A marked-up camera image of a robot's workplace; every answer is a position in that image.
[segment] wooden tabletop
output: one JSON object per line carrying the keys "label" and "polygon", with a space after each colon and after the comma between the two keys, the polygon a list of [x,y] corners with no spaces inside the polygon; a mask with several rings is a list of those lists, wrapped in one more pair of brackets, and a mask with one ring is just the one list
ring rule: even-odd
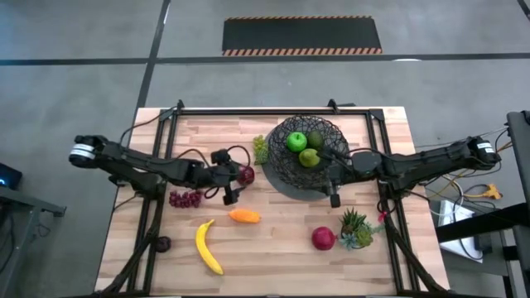
{"label": "wooden tabletop", "polygon": [[[383,109],[393,153],[413,153],[404,108]],[[136,123],[154,118],[159,111],[159,108],[141,108]],[[234,144],[243,145],[252,153],[253,138],[259,134],[267,135],[285,118],[179,116],[172,154],[176,156],[196,148],[209,156],[212,151]],[[369,147],[364,117],[336,115],[323,118],[340,128],[350,148]],[[154,122],[134,129],[130,147],[151,154],[156,128],[157,122]],[[166,127],[164,131],[163,140],[166,140],[169,129]],[[161,156],[164,156],[165,148],[163,143]],[[236,161],[246,161],[243,151],[233,150],[230,155]],[[186,157],[199,159],[193,152]],[[171,238],[172,247],[168,252],[157,254],[152,295],[344,296],[395,293],[385,232],[374,235],[369,247],[351,252],[338,243],[326,252],[317,251],[311,244],[314,228],[327,226],[338,233],[340,215],[347,208],[354,207],[367,214],[370,223],[377,224],[375,205],[379,194],[374,181],[343,186],[340,189],[342,206],[332,209],[328,199],[314,202],[290,199],[268,183],[260,166],[255,166],[254,170],[256,180],[241,193],[236,205],[223,205],[222,190],[213,199],[203,201],[198,209],[175,209],[166,201],[160,235]],[[183,191],[170,186],[166,196],[171,190]],[[130,188],[121,189],[116,204],[132,194]],[[446,270],[427,202],[410,196],[403,200],[403,205],[414,253],[436,281],[447,288]],[[105,288],[131,256],[141,206],[142,200],[135,199],[114,213],[96,290]],[[258,211],[262,221],[258,224],[235,223],[228,216],[228,212],[235,208]],[[215,222],[207,233],[206,243],[224,269],[223,276],[215,275],[203,263],[195,247],[196,229],[211,219]],[[401,253],[399,255],[403,278],[408,285],[405,258]],[[145,263],[141,263],[139,278],[143,278],[144,267]]]}

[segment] potted plant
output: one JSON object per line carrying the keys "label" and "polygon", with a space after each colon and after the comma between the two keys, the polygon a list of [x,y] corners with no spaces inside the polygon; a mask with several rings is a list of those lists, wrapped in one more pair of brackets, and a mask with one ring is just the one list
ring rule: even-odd
{"label": "potted plant", "polygon": [[360,249],[366,248],[373,242],[372,235],[383,230],[384,226],[380,224],[376,228],[366,220],[366,215],[358,214],[353,208],[344,212],[340,222],[342,228],[340,229],[339,243],[346,249]]}

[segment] yellow banana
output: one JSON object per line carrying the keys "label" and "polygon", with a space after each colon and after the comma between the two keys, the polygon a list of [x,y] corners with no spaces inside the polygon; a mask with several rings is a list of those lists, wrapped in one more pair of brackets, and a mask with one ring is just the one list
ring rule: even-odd
{"label": "yellow banana", "polygon": [[206,232],[208,232],[208,228],[213,222],[214,220],[212,219],[208,223],[203,223],[199,226],[197,234],[195,235],[195,244],[197,245],[200,256],[205,261],[206,265],[208,265],[213,272],[223,275],[223,268],[221,268],[217,260],[215,260],[214,256],[212,256],[211,252],[206,247]]}

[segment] black mat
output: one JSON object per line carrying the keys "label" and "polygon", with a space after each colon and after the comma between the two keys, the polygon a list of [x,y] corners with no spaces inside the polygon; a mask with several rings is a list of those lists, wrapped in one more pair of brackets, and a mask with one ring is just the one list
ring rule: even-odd
{"label": "black mat", "polygon": [[370,16],[230,17],[223,55],[381,54]]}

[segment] concrete floor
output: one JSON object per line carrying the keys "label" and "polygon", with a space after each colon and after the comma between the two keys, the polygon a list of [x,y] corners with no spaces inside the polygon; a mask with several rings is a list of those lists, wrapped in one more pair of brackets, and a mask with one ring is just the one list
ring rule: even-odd
{"label": "concrete floor", "polygon": [[[161,0],[0,0],[0,60],[147,57]],[[530,52],[530,22],[515,0],[173,0],[159,56],[220,55],[225,17],[370,14],[385,54]],[[313,106],[333,98],[407,108],[415,143],[501,127],[529,109],[530,60],[158,65],[148,107]],[[77,134],[111,139],[133,120],[144,65],[0,67],[0,161],[24,172],[22,190],[68,206],[31,246],[17,297],[94,288],[115,195],[102,171],[74,168]],[[498,206],[523,201],[513,154],[494,182]],[[448,269],[463,294],[503,296],[496,276]]]}

